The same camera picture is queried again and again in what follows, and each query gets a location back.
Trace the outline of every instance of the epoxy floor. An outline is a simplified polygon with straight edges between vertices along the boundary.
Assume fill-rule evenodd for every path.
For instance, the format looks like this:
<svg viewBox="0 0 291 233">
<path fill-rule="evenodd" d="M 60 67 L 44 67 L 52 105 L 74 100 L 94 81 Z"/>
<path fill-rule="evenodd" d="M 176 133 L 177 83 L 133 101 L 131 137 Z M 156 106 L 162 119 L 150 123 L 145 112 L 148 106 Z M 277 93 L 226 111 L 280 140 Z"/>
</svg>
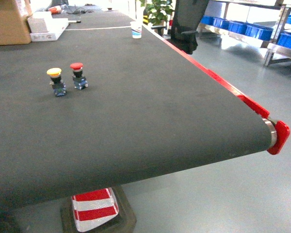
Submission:
<svg viewBox="0 0 291 233">
<path fill-rule="evenodd" d="M 193 58 L 291 128 L 289 63 L 263 67 L 266 49 L 202 38 Z M 260 152 L 123 185 L 135 233 L 291 233 L 291 136 L 279 155 Z M 24 233 L 61 233 L 63 200 L 14 211 Z"/>
</svg>

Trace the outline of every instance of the cardboard box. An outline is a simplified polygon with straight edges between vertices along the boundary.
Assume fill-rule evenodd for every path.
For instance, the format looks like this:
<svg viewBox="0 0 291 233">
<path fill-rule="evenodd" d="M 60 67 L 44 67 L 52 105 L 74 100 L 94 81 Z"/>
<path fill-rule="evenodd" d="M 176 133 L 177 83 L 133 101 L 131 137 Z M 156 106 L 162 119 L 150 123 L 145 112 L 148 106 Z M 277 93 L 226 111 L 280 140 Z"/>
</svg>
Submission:
<svg viewBox="0 0 291 233">
<path fill-rule="evenodd" d="M 52 29 L 48 33 L 30 33 L 33 42 L 58 40 L 69 22 L 67 18 L 54 18 Z"/>
<path fill-rule="evenodd" d="M 28 18 L 32 33 L 47 33 L 52 28 L 53 18 L 50 11 L 35 12 Z"/>
<path fill-rule="evenodd" d="M 29 0 L 0 0 L 0 45 L 30 43 L 27 18 L 31 15 Z"/>
</svg>

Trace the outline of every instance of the paper cup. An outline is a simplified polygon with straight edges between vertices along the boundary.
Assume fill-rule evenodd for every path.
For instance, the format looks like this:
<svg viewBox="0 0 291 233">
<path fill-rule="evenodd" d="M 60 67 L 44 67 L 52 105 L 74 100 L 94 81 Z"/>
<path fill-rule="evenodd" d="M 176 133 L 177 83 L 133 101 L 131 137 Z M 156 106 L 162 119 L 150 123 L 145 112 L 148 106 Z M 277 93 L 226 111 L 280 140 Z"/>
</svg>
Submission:
<svg viewBox="0 0 291 233">
<path fill-rule="evenodd" d="M 141 38 L 142 23 L 133 21 L 133 22 L 130 22 L 130 24 L 131 24 L 132 38 L 135 38 L 135 39 Z"/>
</svg>

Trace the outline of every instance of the black conveyor belt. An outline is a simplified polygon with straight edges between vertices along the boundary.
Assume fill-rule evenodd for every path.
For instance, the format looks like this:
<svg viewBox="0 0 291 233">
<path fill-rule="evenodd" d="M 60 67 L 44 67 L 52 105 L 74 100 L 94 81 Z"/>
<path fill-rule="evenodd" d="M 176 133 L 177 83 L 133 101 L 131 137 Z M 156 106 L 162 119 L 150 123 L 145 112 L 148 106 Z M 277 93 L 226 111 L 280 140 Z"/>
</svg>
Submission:
<svg viewBox="0 0 291 233">
<path fill-rule="evenodd" d="M 82 20 L 97 17 L 99 27 L 131 21 L 116 12 Z M 84 63 L 85 90 L 73 87 L 73 62 Z M 52 67 L 63 70 L 67 96 L 54 96 Z M 260 116 L 146 29 L 142 39 L 117 28 L 0 46 L 0 211 L 263 151 L 270 142 Z"/>
</svg>

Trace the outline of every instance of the green plant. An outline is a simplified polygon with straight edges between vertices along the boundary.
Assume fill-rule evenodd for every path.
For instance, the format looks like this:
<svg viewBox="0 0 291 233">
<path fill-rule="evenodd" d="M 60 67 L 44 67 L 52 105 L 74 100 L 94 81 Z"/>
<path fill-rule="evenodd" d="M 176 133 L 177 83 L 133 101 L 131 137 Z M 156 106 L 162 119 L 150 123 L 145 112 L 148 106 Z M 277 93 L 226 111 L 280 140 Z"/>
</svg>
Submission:
<svg viewBox="0 0 291 233">
<path fill-rule="evenodd" d="M 147 2 L 147 0 L 140 0 L 141 6 L 145 6 L 147 12 L 149 23 L 153 26 L 160 25 L 162 21 L 167 22 L 168 16 L 173 13 L 171 6 L 171 0 L 152 0 Z"/>
</svg>

